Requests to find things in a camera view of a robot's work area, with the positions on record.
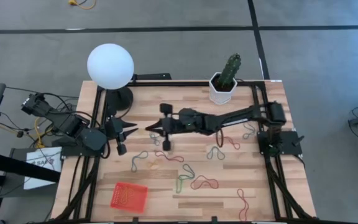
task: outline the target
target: wooden tabletop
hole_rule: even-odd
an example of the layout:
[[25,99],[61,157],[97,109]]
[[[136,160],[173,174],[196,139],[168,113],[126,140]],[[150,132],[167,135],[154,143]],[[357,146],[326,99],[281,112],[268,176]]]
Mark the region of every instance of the wooden tabletop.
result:
[[[284,129],[293,128],[283,83],[265,81],[265,84],[269,101],[277,101],[284,107],[287,117]],[[136,123],[139,130],[125,141],[128,152],[123,156],[118,156],[116,142],[110,141],[111,155],[100,162],[92,221],[132,221],[132,217],[139,217],[140,221],[210,221],[212,216],[217,216],[221,221],[238,221],[239,212],[244,208],[244,202],[237,195],[238,189],[244,191],[249,204],[248,221],[274,220],[264,158],[259,154],[255,135],[250,136],[249,139],[243,139],[243,134],[250,131],[242,124],[224,128],[224,135],[239,143],[240,149],[235,149],[225,140],[221,149],[225,154],[223,160],[219,160],[215,154],[211,160],[206,157],[211,148],[216,145],[214,135],[204,136],[196,133],[173,135],[173,149],[167,156],[182,156],[185,159],[184,162],[156,157],[154,151],[162,150],[162,145],[156,146],[149,132],[144,129],[162,117],[159,112],[160,103],[172,104],[174,112],[182,108],[193,108],[204,113],[223,114],[246,108],[254,104],[249,87],[238,86],[232,100],[225,105],[215,105],[209,100],[209,87],[207,86],[138,86],[131,87],[131,90],[134,94],[134,103],[123,120]],[[92,81],[83,82],[78,111],[91,114],[95,95],[96,84]],[[102,107],[103,103],[99,109],[99,119]],[[251,123],[251,125],[257,128],[257,123]],[[131,172],[132,158],[142,151],[149,152],[148,158],[136,159],[137,172]],[[151,163],[155,162],[156,158],[161,161],[152,165]],[[64,162],[52,218],[59,215],[67,205],[76,160],[76,157],[72,157]],[[293,156],[282,156],[282,161],[289,191],[306,212],[315,215],[302,163]],[[195,177],[203,175],[209,179],[216,179],[219,182],[219,188],[212,189],[208,184],[203,184],[200,189],[193,190],[190,184],[194,179],[184,180],[183,189],[177,194],[178,175],[188,174],[183,170],[183,164],[188,164],[194,170]],[[81,165],[82,161],[78,167],[73,195],[80,179]],[[201,180],[197,180],[193,186],[198,187],[202,183]],[[110,207],[116,182],[130,182],[149,188],[144,213],[126,212]],[[280,211],[284,217],[282,195],[278,189],[277,192]],[[88,192],[83,198],[81,217],[85,215]],[[241,218],[244,220],[244,213],[241,214]]]

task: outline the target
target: red basket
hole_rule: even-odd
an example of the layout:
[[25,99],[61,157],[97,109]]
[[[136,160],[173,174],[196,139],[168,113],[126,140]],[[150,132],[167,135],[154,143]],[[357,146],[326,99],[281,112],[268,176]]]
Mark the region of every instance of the red basket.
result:
[[110,207],[128,212],[143,213],[146,204],[147,187],[117,182]]

